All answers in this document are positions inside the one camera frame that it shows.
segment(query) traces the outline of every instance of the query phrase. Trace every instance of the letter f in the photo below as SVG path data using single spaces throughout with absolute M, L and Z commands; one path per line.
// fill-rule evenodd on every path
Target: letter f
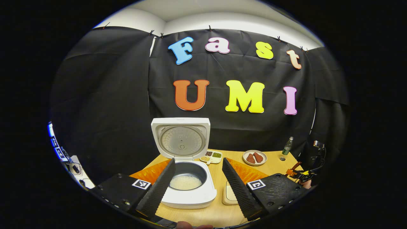
M 186 51 L 192 52 L 192 46 L 188 42 L 193 42 L 194 39 L 192 37 L 186 37 L 180 41 L 175 42 L 174 44 L 168 46 L 168 49 L 171 49 L 175 57 L 177 58 L 177 65 L 180 65 L 184 63 L 187 60 L 190 60 L 192 58 L 191 54 L 186 54 Z

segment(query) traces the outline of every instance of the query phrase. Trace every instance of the ceiling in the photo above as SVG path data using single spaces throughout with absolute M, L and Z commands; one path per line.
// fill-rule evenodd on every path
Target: ceiling
M 258 0 L 142 0 L 128 8 L 149 12 L 166 22 L 200 13 L 244 13 L 279 22 L 323 43 L 308 29 Z

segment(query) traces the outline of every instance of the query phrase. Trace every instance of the pink letter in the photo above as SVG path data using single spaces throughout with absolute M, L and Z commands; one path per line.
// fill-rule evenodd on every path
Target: pink letter
M 287 106 L 284 110 L 284 114 L 296 115 L 297 110 L 295 109 L 295 93 L 297 89 L 293 87 L 284 87 L 283 90 L 285 91 L 287 97 Z
M 221 37 L 212 37 L 208 40 L 210 43 L 205 45 L 205 49 L 210 52 L 220 52 L 223 54 L 229 53 L 229 41 Z

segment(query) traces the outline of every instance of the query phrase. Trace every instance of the cable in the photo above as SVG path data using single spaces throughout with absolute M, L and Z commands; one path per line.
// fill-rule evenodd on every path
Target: cable
M 309 170 L 309 172 L 316 171 L 316 170 L 320 169 L 325 164 L 325 157 L 326 157 L 326 148 L 325 148 L 325 146 L 322 149 L 324 150 L 324 158 L 321 158 L 321 165 L 318 168 Z
M 235 225 L 235 226 L 232 226 L 232 227 L 229 227 L 229 228 L 236 228 L 236 227 L 238 227 L 238 226 L 240 226 L 240 225 L 242 225 L 244 223 L 247 223 L 247 222 L 248 222 L 248 220 L 246 222 L 243 222 L 243 223 L 239 224 L 239 225 Z

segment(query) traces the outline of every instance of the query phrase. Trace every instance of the black fabric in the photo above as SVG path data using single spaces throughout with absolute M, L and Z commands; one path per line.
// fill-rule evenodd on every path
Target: black fabric
M 192 37 L 192 59 L 177 65 L 171 44 Z M 228 54 L 213 53 L 205 49 L 208 39 L 222 37 L 229 41 Z M 272 46 L 272 59 L 259 58 L 256 43 Z M 291 64 L 288 50 L 299 55 L 302 69 Z M 276 38 L 257 33 L 213 29 L 184 31 L 156 38 L 149 66 L 149 97 L 151 118 L 156 117 L 207 117 L 211 122 L 209 148 L 219 150 L 282 150 L 290 136 L 294 137 L 291 152 L 298 156 L 307 141 L 315 112 L 315 88 L 311 68 L 305 52 L 300 48 L 279 42 Z M 187 100 L 195 102 L 195 80 L 210 82 L 206 89 L 205 105 L 198 111 L 181 110 L 175 104 L 176 80 L 189 80 Z M 228 112 L 228 80 L 239 80 L 246 91 L 254 82 L 265 85 L 261 114 Z M 297 88 L 296 115 L 284 114 L 286 94 L 283 87 Z
M 336 160 L 344 145 L 350 121 L 350 102 L 348 84 L 342 68 L 328 52 L 327 48 L 312 49 L 307 53 L 312 65 L 312 77 L 315 80 L 315 121 L 301 154 L 302 167 L 310 169 L 310 158 L 315 156 L 317 148 L 314 141 L 326 146 L 326 163 L 313 178 L 319 183 L 328 174 L 331 164 Z
M 148 111 L 152 41 L 137 29 L 93 29 L 57 72 L 50 102 L 55 136 L 96 185 L 159 155 Z

